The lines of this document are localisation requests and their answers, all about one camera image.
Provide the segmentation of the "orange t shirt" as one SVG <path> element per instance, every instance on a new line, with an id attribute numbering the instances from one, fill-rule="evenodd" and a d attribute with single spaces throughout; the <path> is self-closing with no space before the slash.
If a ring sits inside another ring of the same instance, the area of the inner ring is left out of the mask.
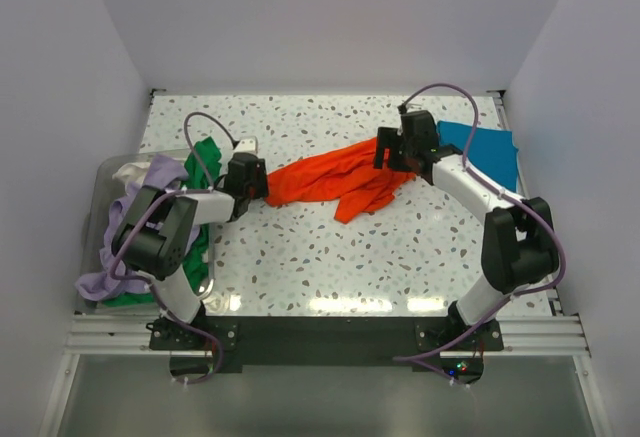
<path id="1" fill-rule="evenodd" d="M 334 219 L 347 224 L 363 213 L 381 210 L 413 173 L 373 166 L 376 140 L 371 138 L 328 153 L 307 157 L 268 175 L 265 202 L 280 207 L 295 202 L 336 201 Z"/>

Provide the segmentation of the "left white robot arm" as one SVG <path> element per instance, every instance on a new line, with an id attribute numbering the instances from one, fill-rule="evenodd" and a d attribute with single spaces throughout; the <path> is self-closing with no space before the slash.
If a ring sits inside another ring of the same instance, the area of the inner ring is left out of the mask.
<path id="1" fill-rule="evenodd" d="M 247 152 L 233 154 L 219 189 L 142 187 L 113 237 L 115 261 L 108 275 L 147 285 L 175 322 L 173 339 L 185 349 L 200 347 L 207 337 L 207 325 L 196 318 L 202 303 L 182 268 L 191 231 L 236 221 L 252 200 L 268 194 L 265 160 Z"/>

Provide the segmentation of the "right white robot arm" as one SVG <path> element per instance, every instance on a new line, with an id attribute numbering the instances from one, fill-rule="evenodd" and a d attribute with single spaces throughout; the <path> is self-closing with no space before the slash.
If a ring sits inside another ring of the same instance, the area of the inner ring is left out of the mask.
<path id="1" fill-rule="evenodd" d="M 374 167 L 416 174 L 453 196 L 483 225 L 481 276 L 449 306 L 438 335 L 441 343 L 466 350 L 480 339 L 480 326 L 511 297 L 558 270 L 550 207 L 541 198 L 525 199 L 499 186 L 462 150 L 441 143 L 430 112 L 405 107 L 399 112 L 399 128 L 378 129 Z"/>

